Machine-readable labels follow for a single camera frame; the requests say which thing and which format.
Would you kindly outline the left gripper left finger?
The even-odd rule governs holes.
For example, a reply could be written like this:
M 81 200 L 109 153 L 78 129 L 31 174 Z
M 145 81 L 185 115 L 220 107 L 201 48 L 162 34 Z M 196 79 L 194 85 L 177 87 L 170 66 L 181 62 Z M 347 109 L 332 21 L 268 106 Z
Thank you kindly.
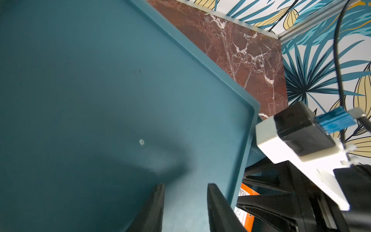
M 164 211 L 164 184 L 157 184 L 127 232 L 161 232 Z

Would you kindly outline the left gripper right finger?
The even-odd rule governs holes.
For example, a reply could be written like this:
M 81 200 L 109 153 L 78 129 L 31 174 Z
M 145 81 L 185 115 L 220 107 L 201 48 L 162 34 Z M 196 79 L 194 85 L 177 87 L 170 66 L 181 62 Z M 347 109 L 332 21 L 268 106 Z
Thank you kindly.
M 231 206 L 214 183 L 207 187 L 207 207 L 211 232 L 246 232 Z

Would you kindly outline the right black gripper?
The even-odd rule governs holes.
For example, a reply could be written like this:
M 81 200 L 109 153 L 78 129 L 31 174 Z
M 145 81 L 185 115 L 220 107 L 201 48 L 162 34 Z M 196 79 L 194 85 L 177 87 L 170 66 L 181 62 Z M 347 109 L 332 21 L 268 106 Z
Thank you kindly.
M 336 169 L 335 177 L 351 208 L 339 206 L 288 161 L 263 158 L 246 167 L 242 183 L 259 195 L 240 196 L 236 206 L 279 232 L 369 232 L 371 167 Z

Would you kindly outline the teal three-drawer cabinet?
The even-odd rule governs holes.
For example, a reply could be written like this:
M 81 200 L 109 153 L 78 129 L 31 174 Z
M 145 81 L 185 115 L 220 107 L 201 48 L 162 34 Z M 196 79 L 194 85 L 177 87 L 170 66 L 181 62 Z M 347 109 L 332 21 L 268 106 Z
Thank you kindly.
M 236 203 L 259 103 L 146 1 L 1 3 L 1 231 L 162 230 Z

